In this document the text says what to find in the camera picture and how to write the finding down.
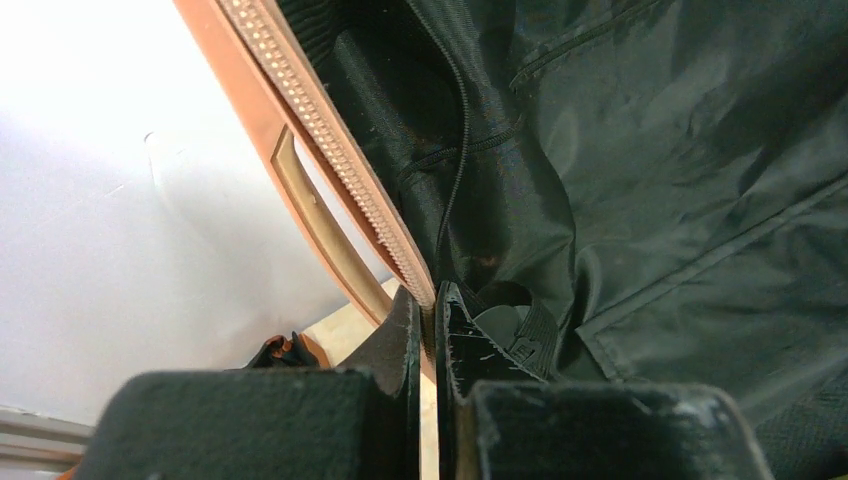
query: white surface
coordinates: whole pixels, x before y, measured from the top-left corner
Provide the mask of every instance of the white surface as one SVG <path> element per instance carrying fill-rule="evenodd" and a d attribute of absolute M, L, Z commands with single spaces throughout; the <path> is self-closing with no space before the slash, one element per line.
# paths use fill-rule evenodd
<path fill-rule="evenodd" d="M 11 2 L 0 65 L 0 405 L 91 425 L 345 303 L 168 0 Z"/>
<path fill-rule="evenodd" d="M 0 479 L 3 480 L 52 480 L 59 476 L 54 472 L 0 468 Z"/>

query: zipper teeth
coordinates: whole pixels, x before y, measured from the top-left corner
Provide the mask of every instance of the zipper teeth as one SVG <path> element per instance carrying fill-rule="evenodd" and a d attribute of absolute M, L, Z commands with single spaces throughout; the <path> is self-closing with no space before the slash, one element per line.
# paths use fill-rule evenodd
<path fill-rule="evenodd" d="M 279 30 L 268 18 L 261 3 L 255 0 L 219 0 L 242 40 L 258 60 L 265 73 L 277 87 L 295 115 L 309 132 L 315 144 L 330 163 L 335 174 L 371 224 L 377 242 L 383 245 L 400 271 L 410 294 L 425 311 L 435 303 L 429 278 L 421 278 L 414 267 L 417 259 L 406 254 L 408 242 L 395 232 L 391 222 L 379 208 L 374 196 L 365 186 L 353 162 L 344 152 L 333 129 L 316 108 L 315 102 L 303 88 L 300 75 L 278 46 Z"/>

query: seam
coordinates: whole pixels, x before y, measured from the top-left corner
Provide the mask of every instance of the seam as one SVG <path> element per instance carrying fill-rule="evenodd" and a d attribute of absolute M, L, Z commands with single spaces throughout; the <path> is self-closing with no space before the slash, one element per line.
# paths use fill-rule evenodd
<path fill-rule="evenodd" d="M 829 186 L 820 189 L 805 200 L 790 205 L 780 212 L 767 217 L 736 237 L 701 255 L 684 267 L 660 278 L 615 305 L 599 312 L 597 315 L 587 320 L 589 323 L 578 327 L 578 330 L 582 331 L 581 337 L 584 335 L 586 338 L 597 336 L 604 330 L 607 330 L 617 324 L 622 318 L 624 318 L 624 316 L 645 308 L 673 291 L 676 287 L 692 281 L 694 278 L 718 265 L 725 259 L 736 255 L 760 238 L 773 233 L 780 227 L 789 223 L 791 220 L 805 213 L 810 208 L 840 192 L 846 186 L 848 186 L 848 172 L 843 173 Z M 660 291 L 656 292 L 655 295 L 653 295 L 653 298 L 646 299 L 646 301 L 641 304 L 635 304 L 638 297 L 646 295 L 650 296 L 651 290 L 657 289 Z"/>
<path fill-rule="evenodd" d="M 544 41 L 540 42 L 538 45 L 534 46 L 530 51 L 521 56 L 518 61 L 518 66 L 515 68 L 515 71 L 512 72 L 512 77 L 514 78 L 516 74 L 527 67 L 527 65 L 535 62 L 542 55 L 548 53 L 550 48 L 556 48 L 559 45 L 573 39 L 574 37 L 580 35 L 581 31 L 592 30 L 593 28 L 599 27 L 604 23 L 615 18 L 613 16 L 613 7 L 607 6 L 604 11 L 598 13 L 592 18 L 588 18 L 583 22 L 580 22 L 577 25 L 569 28 L 567 31 L 560 33 L 559 35 L 555 35 L 553 37 L 546 38 Z"/>
<path fill-rule="evenodd" d="M 575 333 L 577 336 L 583 340 L 583 343 L 586 344 L 586 348 L 589 349 L 590 354 L 594 357 L 595 362 L 598 363 L 598 366 L 601 367 L 601 371 L 604 372 L 604 375 L 613 381 L 624 381 L 625 376 L 621 373 L 621 368 L 619 367 L 619 362 L 616 362 L 612 359 L 612 355 L 609 353 L 609 347 L 604 344 L 598 335 L 586 335 L 585 337 L 582 335 L 580 328 L 575 329 Z M 596 353 L 600 353 L 604 357 L 604 361 L 601 362 Z"/>
<path fill-rule="evenodd" d="M 510 125 L 506 130 L 495 134 L 485 140 L 481 140 L 479 142 L 475 142 L 469 145 L 468 153 L 479 153 L 484 150 L 503 145 L 504 143 L 509 141 L 509 139 L 514 137 L 516 133 L 518 133 L 523 124 L 524 114 L 521 114 L 518 116 L 518 119 L 515 121 L 515 123 Z M 403 170 L 400 171 L 400 173 L 398 173 L 395 182 L 397 183 L 398 187 L 406 186 L 406 182 L 408 182 L 415 173 L 419 172 L 420 170 L 432 168 L 440 164 L 443 160 L 455 156 L 458 153 L 458 150 L 459 149 L 456 147 L 445 148 L 443 150 L 439 150 L 438 152 L 431 153 L 430 155 L 427 155 L 426 157 L 420 160 L 416 160 L 410 163 L 409 165 L 404 167 Z"/>
<path fill-rule="evenodd" d="M 620 23 L 626 22 L 627 20 L 637 17 L 638 15 L 649 10 L 651 7 L 660 3 L 661 1 L 663 0 L 648 0 L 634 5 L 628 8 L 627 10 L 624 10 L 623 12 L 619 13 L 615 17 L 609 19 L 608 21 L 591 28 L 589 31 L 581 33 L 580 35 L 577 35 L 576 37 L 573 37 L 570 40 L 566 40 L 565 42 L 554 47 L 549 52 L 543 54 L 536 60 L 533 60 L 527 65 L 519 68 L 518 72 L 509 82 L 509 88 L 515 90 L 522 83 L 529 80 L 534 73 L 542 69 L 545 65 L 551 63 L 552 61 L 565 55 L 566 53 L 579 47 L 580 45 L 583 45 L 584 43 L 589 42 L 590 40 L 593 40 L 597 37 L 611 32 L 613 28 L 618 26 Z"/>

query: black plastic part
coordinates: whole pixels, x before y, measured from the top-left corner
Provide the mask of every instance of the black plastic part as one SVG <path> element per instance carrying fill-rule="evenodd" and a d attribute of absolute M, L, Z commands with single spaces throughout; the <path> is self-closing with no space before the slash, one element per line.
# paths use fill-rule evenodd
<path fill-rule="evenodd" d="M 419 325 L 401 289 L 338 369 L 136 377 L 74 479 L 418 478 Z"/>
<path fill-rule="evenodd" d="M 499 347 L 509 348 L 515 342 L 515 332 L 521 320 L 512 305 L 497 305 L 474 317 L 473 323 Z"/>
<path fill-rule="evenodd" d="M 465 478 L 771 478 L 716 389 L 480 382 L 471 399 L 460 419 Z"/>
<path fill-rule="evenodd" d="M 290 368 L 290 367 L 317 367 L 318 358 L 306 348 L 303 341 L 292 332 L 290 349 L 283 350 L 286 343 L 285 337 L 278 335 L 262 344 L 259 352 L 247 362 L 244 368 Z M 280 356 L 274 356 L 275 352 L 281 352 Z"/>
<path fill-rule="evenodd" d="M 772 478 L 718 389 L 534 381 L 472 324 L 452 283 L 435 327 L 443 479 Z"/>

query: suitcase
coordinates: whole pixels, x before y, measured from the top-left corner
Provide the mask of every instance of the suitcase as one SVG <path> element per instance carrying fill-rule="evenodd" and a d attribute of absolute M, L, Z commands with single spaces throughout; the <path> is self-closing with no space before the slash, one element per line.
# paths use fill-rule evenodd
<path fill-rule="evenodd" d="M 848 470 L 844 2 L 176 4 L 366 317 L 389 299 L 300 161 L 425 347 L 451 285 L 541 381 L 717 386 L 777 477 Z"/>

